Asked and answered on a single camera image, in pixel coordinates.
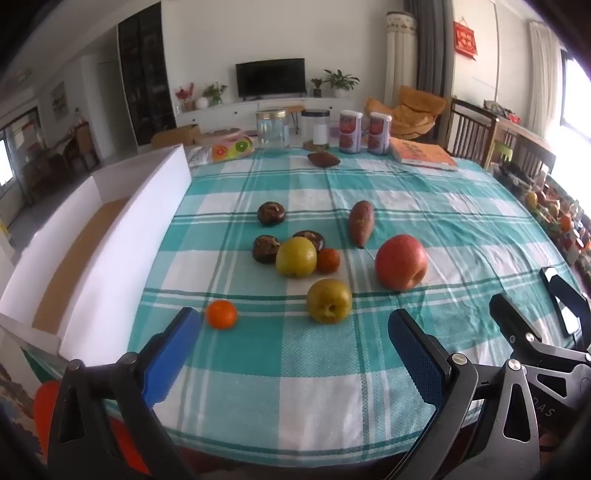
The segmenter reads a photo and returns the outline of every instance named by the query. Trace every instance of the glass jar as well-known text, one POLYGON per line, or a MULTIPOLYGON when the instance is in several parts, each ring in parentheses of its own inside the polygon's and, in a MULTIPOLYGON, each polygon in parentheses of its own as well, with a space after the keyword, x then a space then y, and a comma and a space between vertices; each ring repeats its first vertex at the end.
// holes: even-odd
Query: glass jar
POLYGON ((286 128, 287 111, 281 108, 259 110, 256 113, 256 130, 259 148, 264 150, 280 150, 287 145, 286 128))
POLYGON ((302 110, 302 146, 306 150, 318 152, 330 146, 330 111, 302 110))

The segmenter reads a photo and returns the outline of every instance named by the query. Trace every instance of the television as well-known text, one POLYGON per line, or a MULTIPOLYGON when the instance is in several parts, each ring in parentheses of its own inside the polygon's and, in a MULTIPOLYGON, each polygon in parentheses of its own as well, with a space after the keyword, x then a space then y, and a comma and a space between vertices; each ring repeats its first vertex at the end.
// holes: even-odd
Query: television
POLYGON ((280 93, 305 93, 304 59, 251 61, 236 64, 238 96, 258 97, 280 93))

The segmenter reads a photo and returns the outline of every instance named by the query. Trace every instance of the tablecloth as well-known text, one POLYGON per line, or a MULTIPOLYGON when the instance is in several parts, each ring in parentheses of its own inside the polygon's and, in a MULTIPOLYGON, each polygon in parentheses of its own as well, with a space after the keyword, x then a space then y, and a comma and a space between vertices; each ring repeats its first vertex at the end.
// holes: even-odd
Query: tablecloth
MULTIPOLYGON (((567 265, 531 215, 476 164, 458 171, 406 167, 390 157, 335 153, 320 169, 308 152, 200 166, 160 246, 139 305, 129 350, 139 351, 183 306, 229 299, 239 312, 226 331, 204 326, 177 381, 155 406, 178 443, 270 465, 335 465, 408 449, 433 413, 421 401, 387 334, 405 308, 450 352, 502 365, 511 349, 488 303, 508 293, 544 340, 567 346, 538 272, 567 265), (375 208, 367 250, 348 238, 349 209, 375 208), (256 210, 280 202, 287 219, 262 226, 256 210), (253 240, 300 230, 339 250, 336 274, 350 285, 353 310, 339 325, 314 323, 306 293, 318 279, 281 277, 256 263, 253 240), (428 272, 405 293, 386 291, 373 258, 388 238, 408 233, 427 250, 428 272)), ((477 413, 470 412, 468 421, 477 413)))

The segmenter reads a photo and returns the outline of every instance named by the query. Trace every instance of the red wall hanging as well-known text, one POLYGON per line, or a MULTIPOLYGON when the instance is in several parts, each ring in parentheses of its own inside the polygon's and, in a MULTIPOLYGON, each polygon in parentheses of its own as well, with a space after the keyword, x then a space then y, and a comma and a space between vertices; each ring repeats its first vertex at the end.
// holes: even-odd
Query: red wall hanging
POLYGON ((461 53, 472 60, 476 60, 474 57, 478 55, 478 51, 476 49, 474 30, 461 23, 454 22, 453 31, 453 46, 456 49, 456 52, 461 53))

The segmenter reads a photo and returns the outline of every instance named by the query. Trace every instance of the metal bolt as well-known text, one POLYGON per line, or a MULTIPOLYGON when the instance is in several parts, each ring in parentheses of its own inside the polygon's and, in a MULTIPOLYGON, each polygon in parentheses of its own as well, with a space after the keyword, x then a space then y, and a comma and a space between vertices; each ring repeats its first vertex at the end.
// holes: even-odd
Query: metal bolt
POLYGON ((121 357, 121 359, 119 361, 125 365, 133 365, 137 359, 138 359, 137 353, 127 352, 121 357))
POLYGON ((75 371, 82 366, 82 360, 74 359, 68 363, 68 370, 75 371))
POLYGON ((462 353, 454 353, 452 355, 452 361, 456 365, 466 365, 468 363, 468 359, 466 358, 466 355, 464 355, 462 353))
POLYGON ((511 368, 512 370, 519 370, 521 368, 521 364, 519 363, 519 360, 515 360, 515 359, 511 359, 507 362, 507 364, 509 365, 509 368, 511 368))

